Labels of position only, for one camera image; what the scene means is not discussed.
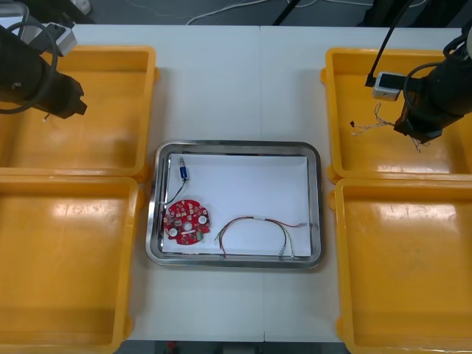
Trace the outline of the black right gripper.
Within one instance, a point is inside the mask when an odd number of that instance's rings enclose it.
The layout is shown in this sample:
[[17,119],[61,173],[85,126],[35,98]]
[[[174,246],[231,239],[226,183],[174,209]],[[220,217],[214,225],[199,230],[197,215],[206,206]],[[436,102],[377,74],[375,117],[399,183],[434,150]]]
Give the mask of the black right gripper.
[[403,109],[394,130],[423,144],[440,137],[443,114],[437,103],[437,93],[432,87],[403,90]]

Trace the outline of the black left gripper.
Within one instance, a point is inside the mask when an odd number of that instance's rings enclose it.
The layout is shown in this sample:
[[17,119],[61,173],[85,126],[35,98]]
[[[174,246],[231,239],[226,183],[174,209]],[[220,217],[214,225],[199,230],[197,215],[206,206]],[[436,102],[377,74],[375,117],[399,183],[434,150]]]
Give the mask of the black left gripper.
[[84,115],[87,105],[81,100],[83,95],[82,86],[73,77],[56,72],[36,108],[62,119],[75,114]]

